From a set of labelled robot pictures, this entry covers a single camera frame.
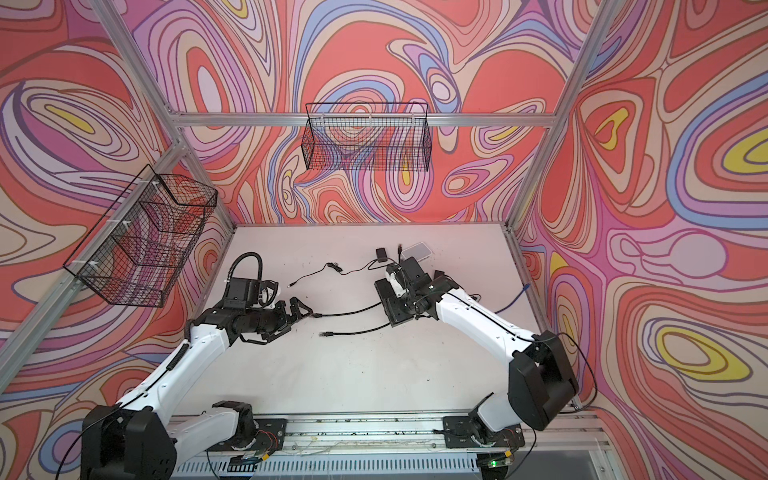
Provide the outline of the black network switch box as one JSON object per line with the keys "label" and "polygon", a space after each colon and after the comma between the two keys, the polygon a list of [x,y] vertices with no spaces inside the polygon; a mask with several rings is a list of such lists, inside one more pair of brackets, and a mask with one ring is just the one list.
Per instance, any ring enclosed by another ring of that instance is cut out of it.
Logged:
{"label": "black network switch box", "polygon": [[375,281],[374,288],[392,327],[429,316],[427,294],[431,282],[414,257],[386,267],[385,277]]}

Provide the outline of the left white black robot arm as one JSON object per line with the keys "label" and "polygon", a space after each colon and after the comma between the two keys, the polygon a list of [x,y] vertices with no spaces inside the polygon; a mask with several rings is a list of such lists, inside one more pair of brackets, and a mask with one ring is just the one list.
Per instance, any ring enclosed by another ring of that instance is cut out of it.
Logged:
{"label": "left white black robot arm", "polygon": [[260,428],[252,407],[220,401],[176,426],[171,418],[205,371],[236,342],[265,346],[313,315],[296,297],[278,298],[278,283],[235,274],[256,253],[231,264],[223,296],[189,321],[184,340],[137,387],[113,406],[98,406],[85,417],[80,435],[83,479],[168,479],[175,467],[220,445],[247,451],[258,443]]}

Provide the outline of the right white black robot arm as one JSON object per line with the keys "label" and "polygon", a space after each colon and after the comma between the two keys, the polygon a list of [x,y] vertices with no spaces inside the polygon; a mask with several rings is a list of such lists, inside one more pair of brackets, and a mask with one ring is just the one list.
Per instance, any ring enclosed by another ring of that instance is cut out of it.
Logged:
{"label": "right white black robot arm", "polygon": [[389,273],[378,286],[391,323],[429,317],[485,348],[507,367],[507,390],[484,397],[468,415],[470,435],[488,444],[508,427],[545,430],[579,392],[563,342],[551,331],[534,333],[482,306],[453,279],[415,280]]}

